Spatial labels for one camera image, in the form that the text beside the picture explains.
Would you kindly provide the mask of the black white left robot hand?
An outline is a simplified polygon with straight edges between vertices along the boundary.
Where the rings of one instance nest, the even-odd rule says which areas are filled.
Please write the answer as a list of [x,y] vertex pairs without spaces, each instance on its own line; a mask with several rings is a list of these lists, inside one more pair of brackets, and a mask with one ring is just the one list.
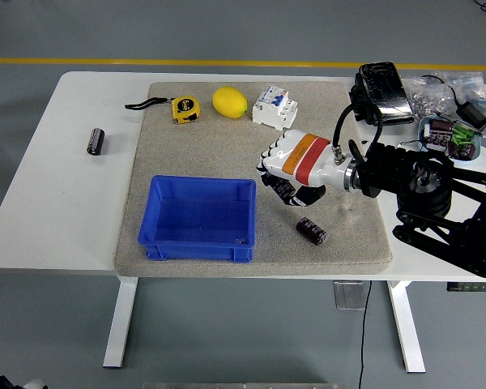
[[24,385],[15,385],[7,377],[1,375],[0,389],[48,389],[48,386],[40,379],[33,379]]

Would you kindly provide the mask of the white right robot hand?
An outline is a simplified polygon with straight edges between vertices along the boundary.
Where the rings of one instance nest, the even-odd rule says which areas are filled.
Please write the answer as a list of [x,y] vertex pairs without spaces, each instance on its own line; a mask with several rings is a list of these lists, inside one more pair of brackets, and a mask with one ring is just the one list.
[[308,207],[331,186],[353,192],[355,163],[350,154],[323,137],[286,130],[261,154],[257,171],[287,205]]

